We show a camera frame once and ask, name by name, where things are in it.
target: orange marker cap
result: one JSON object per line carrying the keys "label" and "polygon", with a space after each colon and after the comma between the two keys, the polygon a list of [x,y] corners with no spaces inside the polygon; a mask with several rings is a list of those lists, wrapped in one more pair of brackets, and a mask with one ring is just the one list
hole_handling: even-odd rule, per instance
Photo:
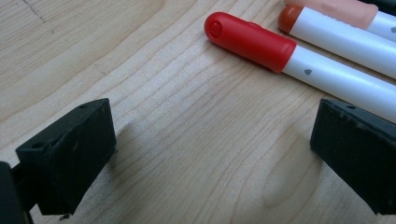
{"label": "orange marker cap", "polygon": [[279,30],[289,34],[302,11],[302,7],[286,6],[283,8],[277,18]]}

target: wood grain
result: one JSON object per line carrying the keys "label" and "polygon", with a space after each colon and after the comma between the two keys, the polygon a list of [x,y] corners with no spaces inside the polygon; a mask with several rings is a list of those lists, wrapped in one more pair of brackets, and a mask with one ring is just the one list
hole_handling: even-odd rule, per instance
{"label": "wood grain", "polygon": [[[4,0],[0,159],[109,98],[118,152],[62,223],[394,223],[309,148],[321,98],[209,43],[226,11],[273,32],[279,0]],[[386,77],[305,42],[300,45]],[[59,216],[32,211],[36,223]]]}

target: peach marker cap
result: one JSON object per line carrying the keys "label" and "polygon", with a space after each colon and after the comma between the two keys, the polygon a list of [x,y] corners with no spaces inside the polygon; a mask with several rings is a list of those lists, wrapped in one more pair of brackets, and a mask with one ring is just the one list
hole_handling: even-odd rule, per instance
{"label": "peach marker cap", "polygon": [[363,30],[373,21],[378,7],[358,0],[283,0],[286,5],[309,7]]}

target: pen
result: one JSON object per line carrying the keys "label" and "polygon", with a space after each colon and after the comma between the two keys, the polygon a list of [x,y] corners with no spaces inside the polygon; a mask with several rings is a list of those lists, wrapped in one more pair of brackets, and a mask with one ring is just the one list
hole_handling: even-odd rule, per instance
{"label": "pen", "polygon": [[216,45],[396,123],[396,86],[388,82],[224,12],[216,12],[206,19],[205,34]]}
{"label": "pen", "polygon": [[379,10],[396,16],[396,1],[394,0],[360,0],[363,3],[375,4]]}
{"label": "pen", "polygon": [[396,17],[357,0],[283,0],[286,5],[309,7],[339,21],[396,42]]}
{"label": "pen", "polygon": [[288,34],[396,78],[395,42],[309,7],[286,6],[279,15],[278,25],[280,30]]}

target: screw hole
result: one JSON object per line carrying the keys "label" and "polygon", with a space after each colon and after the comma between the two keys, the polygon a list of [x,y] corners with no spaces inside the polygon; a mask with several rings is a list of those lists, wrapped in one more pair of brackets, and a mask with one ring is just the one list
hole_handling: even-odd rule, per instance
{"label": "screw hole", "polygon": [[43,147],[45,144],[46,144],[45,142],[34,143],[34,144],[32,144],[32,148]]}

